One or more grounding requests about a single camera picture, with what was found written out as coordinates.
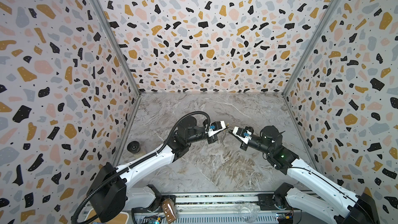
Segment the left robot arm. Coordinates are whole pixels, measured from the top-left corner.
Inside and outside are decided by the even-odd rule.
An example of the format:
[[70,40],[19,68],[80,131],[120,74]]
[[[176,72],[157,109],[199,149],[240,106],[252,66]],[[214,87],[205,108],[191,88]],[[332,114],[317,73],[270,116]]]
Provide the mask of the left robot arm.
[[160,207],[162,195],[153,185],[136,188],[135,184],[152,172],[167,166],[185,155],[192,143],[207,141],[215,143],[218,135],[227,130],[224,121],[211,122],[210,116],[194,111],[181,117],[171,128],[162,145],[152,152],[126,164],[114,167],[111,163],[103,166],[95,177],[86,198],[72,216],[72,223],[87,203],[95,215],[85,222],[95,220],[106,223],[124,209],[145,208],[151,212]]

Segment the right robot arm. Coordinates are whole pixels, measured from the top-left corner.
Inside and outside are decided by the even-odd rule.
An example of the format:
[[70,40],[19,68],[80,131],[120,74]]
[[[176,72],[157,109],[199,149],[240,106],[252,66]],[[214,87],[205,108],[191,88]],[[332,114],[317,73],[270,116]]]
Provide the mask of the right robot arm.
[[265,126],[259,135],[251,127],[234,127],[229,131],[241,142],[241,149],[253,148],[265,156],[276,170],[302,183],[315,193],[308,195],[283,183],[273,196],[279,209],[297,208],[327,224],[378,224],[375,201],[363,193],[358,195],[313,169],[296,153],[283,146],[283,135],[273,126]]

